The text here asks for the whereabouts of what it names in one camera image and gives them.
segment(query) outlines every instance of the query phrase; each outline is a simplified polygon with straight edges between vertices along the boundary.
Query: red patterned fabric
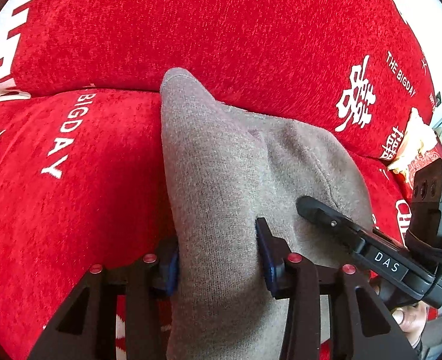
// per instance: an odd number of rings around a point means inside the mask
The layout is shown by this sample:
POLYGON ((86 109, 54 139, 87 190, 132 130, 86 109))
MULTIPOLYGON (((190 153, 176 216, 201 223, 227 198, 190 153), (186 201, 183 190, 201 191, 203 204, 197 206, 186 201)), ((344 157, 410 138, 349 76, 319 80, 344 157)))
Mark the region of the red patterned fabric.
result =
POLYGON ((228 104, 332 131, 366 180, 376 223, 401 240, 407 204, 365 157, 393 155, 390 135, 412 107, 431 120, 422 61, 392 0, 9 0, 0 14, 8 354, 27 357, 90 265, 131 263, 174 232, 155 93, 168 68, 189 69, 228 104))

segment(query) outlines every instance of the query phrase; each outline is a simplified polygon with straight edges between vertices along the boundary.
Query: gray sleeve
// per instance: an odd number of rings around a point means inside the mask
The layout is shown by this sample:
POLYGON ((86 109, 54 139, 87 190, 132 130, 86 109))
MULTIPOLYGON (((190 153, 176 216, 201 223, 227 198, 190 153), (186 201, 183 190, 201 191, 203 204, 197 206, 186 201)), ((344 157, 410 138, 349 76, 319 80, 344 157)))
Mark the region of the gray sleeve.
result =
MULTIPOLYGON (((370 227, 356 165, 327 131, 217 102, 187 71, 163 80, 166 183, 180 247, 169 359, 278 359, 287 301, 264 284, 255 219, 317 264, 340 266, 345 251, 297 215, 311 195, 370 227)), ((322 306, 321 339, 329 337, 322 306)))

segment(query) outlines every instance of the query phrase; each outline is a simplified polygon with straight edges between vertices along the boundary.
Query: gray knit fabric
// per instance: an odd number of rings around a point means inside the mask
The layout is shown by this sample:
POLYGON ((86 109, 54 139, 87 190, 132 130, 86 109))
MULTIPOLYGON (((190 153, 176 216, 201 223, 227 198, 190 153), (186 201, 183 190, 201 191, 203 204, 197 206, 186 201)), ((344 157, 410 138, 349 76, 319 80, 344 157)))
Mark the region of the gray knit fabric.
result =
MULTIPOLYGON (((265 217, 293 251, 339 267, 348 260, 345 252, 300 218, 295 202, 311 195, 369 228, 363 178, 329 132, 217 102, 183 69, 166 73, 160 93, 166 182, 180 248, 167 357, 278 359, 288 304, 266 289, 255 219, 265 217)), ((321 318, 324 341, 325 302, 321 318)))

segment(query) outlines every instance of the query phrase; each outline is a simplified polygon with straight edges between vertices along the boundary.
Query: folded gray garment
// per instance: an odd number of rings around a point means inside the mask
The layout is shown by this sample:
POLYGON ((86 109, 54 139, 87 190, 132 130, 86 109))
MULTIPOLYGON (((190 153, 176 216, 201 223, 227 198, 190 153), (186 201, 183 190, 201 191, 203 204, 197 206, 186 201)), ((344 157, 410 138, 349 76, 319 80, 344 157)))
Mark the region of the folded gray garment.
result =
MULTIPOLYGON (((370 228, 363 178, 331 133, 217 102, 188 71, 169 70, 160 93, 180 252, 167 357, 278 359, 288 303, 266 289, 255 219, 265 217, 293 251, 339 267, 349 259, 346 252, 302 219, 295 202, 311 195, 370 228)), ((321 304, 324 341, 329 320, 321 304)))

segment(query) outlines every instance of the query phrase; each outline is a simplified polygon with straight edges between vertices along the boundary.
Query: white chinese character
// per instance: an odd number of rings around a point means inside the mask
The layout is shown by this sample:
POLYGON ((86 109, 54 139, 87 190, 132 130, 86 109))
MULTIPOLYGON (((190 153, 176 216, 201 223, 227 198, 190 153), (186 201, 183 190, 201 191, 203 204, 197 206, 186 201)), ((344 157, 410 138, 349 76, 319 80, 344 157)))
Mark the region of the white chinese character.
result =
POLYGON ((341 98, 336 104, 338 116, 340 118, 346 117, 344 123, 334 129, 337 132, 343 131, 351 118, 351 124, 357 123, 361 125, 361 128, 371 122, 372 115, 368 113, 368 107, 374 104, 376 95, 373 94, 373 85, 369 85, 369 80, 364 78, 368 59, 369 55, 366 55, 362 67, 361 65, 354 65, 351 68, 351 75, 349 76, 351 88, 342 92, 341 98))
MULTIPOLYGON (((13 15, 15 9, 21 7, 31 0, 8 0, 0 12, 0 81, 11 74, 11 64, 18 47, 20 34, 8 38, 11 30, 26 23, 28 8, 13 15)), ((7 79, 0 82, 0 101, 29 99, 31 95, 26 92, 17 91, 14 79, 7 79)))

